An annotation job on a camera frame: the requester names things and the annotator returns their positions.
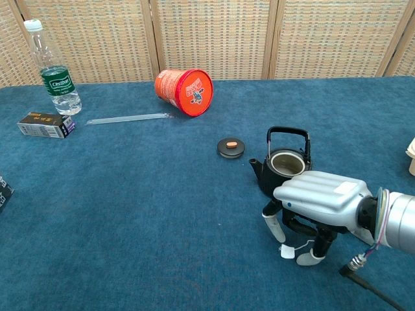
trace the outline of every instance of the small box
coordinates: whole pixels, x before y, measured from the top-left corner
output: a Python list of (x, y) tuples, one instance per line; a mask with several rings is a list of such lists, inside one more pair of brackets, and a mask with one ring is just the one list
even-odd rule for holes
[(65, 138), (75, 129), (75, 122), (68, 115), (29, 112), (18, 126), (25, 135)]
[(8, 185), (2, 175), (0, 175), (0, 213), (3, 212), (3, 209), (5, 208), (6, 203), (12, 196), (13, 192), (14, 189)]

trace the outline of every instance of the wicker partition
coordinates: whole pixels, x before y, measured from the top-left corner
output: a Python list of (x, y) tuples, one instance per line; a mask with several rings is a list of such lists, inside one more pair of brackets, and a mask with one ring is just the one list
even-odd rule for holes
[(152, 80), (159, 72), (146, 0), (20, 0), (59, 46), (76, 83)]
[(150, 3), (160, 69), (198, 67), (215, 79), (268, 76), (276, 0)]
[(40, 84), (14, 1), (0, 0), (0, 87)]
[(413, 0), (279, 0), (271, 78), (381, 76)]
[(411, 21), (399, 41), (386, 75), (415, 76), (415, 15), (411, 17)]

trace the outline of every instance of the teapot handle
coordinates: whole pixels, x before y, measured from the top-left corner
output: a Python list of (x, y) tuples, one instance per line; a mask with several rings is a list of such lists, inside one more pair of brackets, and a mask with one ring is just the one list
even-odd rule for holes
[(268, 130), (267, 133), (267, 144), (268, 144), (268, 158), (271, 158), (271, 133), (289, 133), (304, 136), (305, 138), (305, 150), (304, 156), (307, 163), (310, 163), (310, 135), (306, 130), (301, 128), (289, 128), (285, 126), (273, 126)]

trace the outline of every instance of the bottle label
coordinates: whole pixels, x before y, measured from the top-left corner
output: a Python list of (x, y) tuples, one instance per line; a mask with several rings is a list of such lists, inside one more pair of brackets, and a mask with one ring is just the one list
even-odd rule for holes
[(75, 86), (72, 83), (69, 71), (65, 69), (60, 73), (48, 75), (50, 68), (46, 68), (40, 72), (43, 83), (47, 89), (47, 92), (52, 96), (60, 96), (68, 94), (75, 90)]

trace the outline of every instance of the bottle cap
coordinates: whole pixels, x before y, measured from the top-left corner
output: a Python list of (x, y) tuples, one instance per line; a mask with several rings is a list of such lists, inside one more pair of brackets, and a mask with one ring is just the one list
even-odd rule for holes
[(28, 21), (24, 21), (25, 28), (29, 32), (35, 32), (42, 30), (42, 23), (39, 19), (29, 19)]

